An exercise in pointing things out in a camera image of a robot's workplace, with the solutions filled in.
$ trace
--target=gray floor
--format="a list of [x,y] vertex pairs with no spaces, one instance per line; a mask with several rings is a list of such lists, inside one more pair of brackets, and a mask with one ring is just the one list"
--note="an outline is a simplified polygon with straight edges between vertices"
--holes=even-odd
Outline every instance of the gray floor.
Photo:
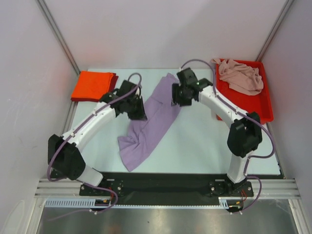
[[45,208],[37,234],[296,234],[287,200],[261,200],[243,215],[226,210],[111,209],[94,215]]

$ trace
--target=wall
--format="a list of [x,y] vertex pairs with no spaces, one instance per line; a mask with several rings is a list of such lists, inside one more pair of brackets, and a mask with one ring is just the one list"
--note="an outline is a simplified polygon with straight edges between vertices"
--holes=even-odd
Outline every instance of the wall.
[[0,31],[0,229],[24,200],[13,217],[14,228],[23,217],[19,231],[2,230],[21,233],[77,76],[34,0],[2,1]]
[[285,0],[46,0],[81,70],[256,59]]
[[312,1],[297,1],[263,58],[282,166],[312,217]]

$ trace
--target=pink cloth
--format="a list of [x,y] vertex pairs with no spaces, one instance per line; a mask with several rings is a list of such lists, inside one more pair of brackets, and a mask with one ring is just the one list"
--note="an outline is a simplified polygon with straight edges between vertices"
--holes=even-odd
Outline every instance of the pink cloth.
[[258,68],[232,59],[225,59],[222,62],[220,59],[213,59],[212,62],[219,64],[220,80],[228,82],[231,89],[250,96],[261,93],[263,81]]

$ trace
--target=orange cloth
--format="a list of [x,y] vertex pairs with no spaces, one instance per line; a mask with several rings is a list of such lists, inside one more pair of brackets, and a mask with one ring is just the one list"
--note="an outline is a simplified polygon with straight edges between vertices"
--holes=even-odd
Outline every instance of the orange cloth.
[[95,101],[115,88],[118,76],[115,73],[82,71],[72,93],[72,101]]

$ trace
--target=purple towel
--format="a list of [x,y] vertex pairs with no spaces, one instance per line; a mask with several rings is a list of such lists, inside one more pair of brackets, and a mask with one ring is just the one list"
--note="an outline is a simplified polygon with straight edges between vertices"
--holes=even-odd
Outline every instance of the purple towel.
[[181,110],[171,106],[173,83],[178,83],[174,75],[161,78],[144,103],[147,121],[131,121],[128,135],[118,137],[121,160],[129,172],[147,159]]

